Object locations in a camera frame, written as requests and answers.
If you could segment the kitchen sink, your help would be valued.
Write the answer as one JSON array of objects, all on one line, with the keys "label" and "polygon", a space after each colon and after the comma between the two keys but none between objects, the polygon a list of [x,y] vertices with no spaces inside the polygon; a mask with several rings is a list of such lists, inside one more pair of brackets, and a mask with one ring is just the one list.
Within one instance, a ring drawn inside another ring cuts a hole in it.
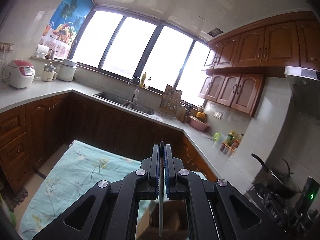
[{"label": "kitchen sink", "polygon": [[137,103],[132,103],[130,100],[127,100],[125,98],[122,98],[121,96],[117,96],[114,94],[110,94],[107,92],[101,92],[98,94],[94,94],[94,96],[101,98],[103,100],[107,100],[107,101],[112,101],[114,103],[117,103],[119,105],[122,105],[124,107],[130,108],[132,110],[144,113],[144,114],[148,114],[148,115],[153,115],[154,111],[152,109],[146,108],[144,106],[141,106]]}]

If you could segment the wall power socket strip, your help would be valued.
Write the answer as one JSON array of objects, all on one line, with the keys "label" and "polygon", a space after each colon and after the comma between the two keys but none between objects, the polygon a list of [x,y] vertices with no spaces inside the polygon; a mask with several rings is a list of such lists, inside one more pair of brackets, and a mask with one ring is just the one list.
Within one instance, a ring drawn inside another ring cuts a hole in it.
[{"label": "wall power socket strip", "polygon": [[1,42],[0,43],[0,52],[4,53],[12,53],[14,49],[14,43],[5,43]]}]

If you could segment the wooden utensil holder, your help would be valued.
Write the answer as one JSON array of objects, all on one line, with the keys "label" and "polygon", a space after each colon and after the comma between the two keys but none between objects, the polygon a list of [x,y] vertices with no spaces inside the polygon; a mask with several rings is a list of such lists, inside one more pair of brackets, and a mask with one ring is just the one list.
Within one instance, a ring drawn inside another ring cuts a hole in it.
[{"label": "wooden utensil holder", "polygon": [[135,239],[188,239],[189,227],[184,200],[166,200],[159,220],[159,203],[147,202],[138,213]]}]

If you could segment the upper wooden cabinets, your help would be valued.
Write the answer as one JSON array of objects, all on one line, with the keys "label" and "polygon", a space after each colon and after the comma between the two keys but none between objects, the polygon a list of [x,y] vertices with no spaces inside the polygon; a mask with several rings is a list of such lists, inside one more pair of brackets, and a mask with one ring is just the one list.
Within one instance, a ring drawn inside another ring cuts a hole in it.
[{"label": "upper wooden cabinets", "polygon": [[267,77],[285,67],[319,71],[319,21],[311,11],[289,12],[250,23],[208,42],[199,96],[255,115]]}]

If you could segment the wooden dish rack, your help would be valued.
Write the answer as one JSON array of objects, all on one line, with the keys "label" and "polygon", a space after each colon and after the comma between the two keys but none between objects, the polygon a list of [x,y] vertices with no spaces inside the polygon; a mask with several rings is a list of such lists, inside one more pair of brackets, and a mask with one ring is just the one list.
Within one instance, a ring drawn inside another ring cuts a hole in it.
[{"label": "wooden dish rack", "polygon": [[181,106],[181,95],[181,90],[173,89],[172,86],[167,85],[159,105],[160,113],[175,118]]}]

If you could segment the red white rice cooker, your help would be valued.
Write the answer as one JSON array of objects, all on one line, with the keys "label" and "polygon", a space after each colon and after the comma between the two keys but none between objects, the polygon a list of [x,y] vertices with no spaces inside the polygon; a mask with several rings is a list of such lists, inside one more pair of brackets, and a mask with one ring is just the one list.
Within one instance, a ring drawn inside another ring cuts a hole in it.
[{"label": "red white rice cooker", "polygon": [[5,77],[14,88],[27,88],[35,77],[34,66],[25,60],[11,60],[7,66]]}]

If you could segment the chrome kitchen faucet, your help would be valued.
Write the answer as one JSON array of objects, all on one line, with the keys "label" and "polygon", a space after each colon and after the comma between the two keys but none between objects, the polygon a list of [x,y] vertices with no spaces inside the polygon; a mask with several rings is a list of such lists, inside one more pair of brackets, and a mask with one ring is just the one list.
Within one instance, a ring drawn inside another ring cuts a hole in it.
[{"label": "chrome kitchen faucet", "polygon": [[128,85],[131,85],[134,82],[134,80],[137,80],[137,83],[135,83],[136,88],[135,88],[135,91],[134,91],[133,96],[132,96],[132,100],[131,100],[132,104],[135,104],[136,101],[137,101],[137,96],[139,94],[139,87],[140,87],[140,78],[137,77],[137,76],[134,76],[127,83]]}]

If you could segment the paper towel roll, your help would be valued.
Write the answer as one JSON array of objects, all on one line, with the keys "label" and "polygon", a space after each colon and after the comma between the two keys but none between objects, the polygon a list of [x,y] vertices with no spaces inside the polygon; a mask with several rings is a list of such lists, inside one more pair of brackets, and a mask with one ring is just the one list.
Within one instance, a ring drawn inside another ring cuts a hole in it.
[{"label": "paper towel roll", "polygon": [[46,55],[48,54],[48,52],[49,52],[49,47],[48,46],[39,44],[37,46],[37,48],[36,48],[34,56],[38,57],[38,58],[41,58],[41,59],[44,59],[46,57]]}]

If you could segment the range hood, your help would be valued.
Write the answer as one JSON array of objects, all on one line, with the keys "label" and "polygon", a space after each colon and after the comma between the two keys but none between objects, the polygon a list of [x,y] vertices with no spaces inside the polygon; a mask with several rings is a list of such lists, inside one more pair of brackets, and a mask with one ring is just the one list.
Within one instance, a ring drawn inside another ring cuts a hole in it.
[{"label": "range hood", "polygon": [[284,75],[291,88],[297,111],[319,121],[319,71],[286,66]]}]

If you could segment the spice jar rack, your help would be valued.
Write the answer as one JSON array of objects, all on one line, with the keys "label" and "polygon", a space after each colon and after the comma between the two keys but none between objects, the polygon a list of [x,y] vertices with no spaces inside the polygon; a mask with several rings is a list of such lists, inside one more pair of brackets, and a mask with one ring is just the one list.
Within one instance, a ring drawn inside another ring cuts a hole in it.
[{"label": "spice jar rack", "polygon": [[222,142],[220,146],[220,151],[227,157],[231,157],[239,147],[244,133],[238,134],[235,131],[230,131],[226,139]]}]

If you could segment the yellow oil bottle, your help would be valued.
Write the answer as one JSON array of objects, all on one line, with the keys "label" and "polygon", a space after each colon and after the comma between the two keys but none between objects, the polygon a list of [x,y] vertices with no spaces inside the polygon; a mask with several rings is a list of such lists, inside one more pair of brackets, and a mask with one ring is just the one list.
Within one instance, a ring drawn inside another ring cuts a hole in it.
[{"label": "yellow oil bottle", "polygon": [[144,82],[146,79],[146,72],[142,75],[141,80],[140,80],[140,87],[144,87]]}]

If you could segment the steel chopstick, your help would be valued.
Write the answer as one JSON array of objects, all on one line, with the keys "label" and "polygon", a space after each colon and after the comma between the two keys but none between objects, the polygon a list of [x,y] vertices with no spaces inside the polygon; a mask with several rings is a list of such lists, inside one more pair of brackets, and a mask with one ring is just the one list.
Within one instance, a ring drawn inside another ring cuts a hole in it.
[{"label": "steel chopstick", "polygon": [[163,199],[164,199],[164,168],[163,168],[163,155],[164,155],[164,141],[161,140],[159,146],[159,237],[163,235]]}]

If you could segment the knife block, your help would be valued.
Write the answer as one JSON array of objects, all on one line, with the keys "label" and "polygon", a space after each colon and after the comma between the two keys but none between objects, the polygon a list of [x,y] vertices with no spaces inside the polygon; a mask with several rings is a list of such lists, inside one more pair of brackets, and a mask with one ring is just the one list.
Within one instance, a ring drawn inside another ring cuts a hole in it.
[{"label": "knife block", "polygon": [[188,118],[189,115],[191,115],[191,111],[192,111],[193,107],[190,103],[187,103],[185,105],[185,114],[184,114],[184,119],[183,122],[186,121],[186,119]]}]

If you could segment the green mug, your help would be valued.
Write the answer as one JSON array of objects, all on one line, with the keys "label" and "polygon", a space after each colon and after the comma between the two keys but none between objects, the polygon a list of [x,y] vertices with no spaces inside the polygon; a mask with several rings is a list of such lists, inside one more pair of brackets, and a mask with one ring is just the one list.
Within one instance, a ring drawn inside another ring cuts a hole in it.
[{"label": "green mug", "polygon": [[221,138],[221,133],[220,132],[216,132],[216,133],[213,134],[213,140],[215,142],[218,142],[220,140],[220,138]]}]

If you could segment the pink plastic basin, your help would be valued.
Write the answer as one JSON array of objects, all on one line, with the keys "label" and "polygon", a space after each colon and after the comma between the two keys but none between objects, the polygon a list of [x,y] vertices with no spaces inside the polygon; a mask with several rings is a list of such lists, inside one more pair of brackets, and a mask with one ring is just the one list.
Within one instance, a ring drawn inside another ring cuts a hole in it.
[{"label": "pink plastic basin", "polygon": [[198,131],[205,131],[209,127],[207,123],[200,121],[194,116],[190,116],[190,126]]}]

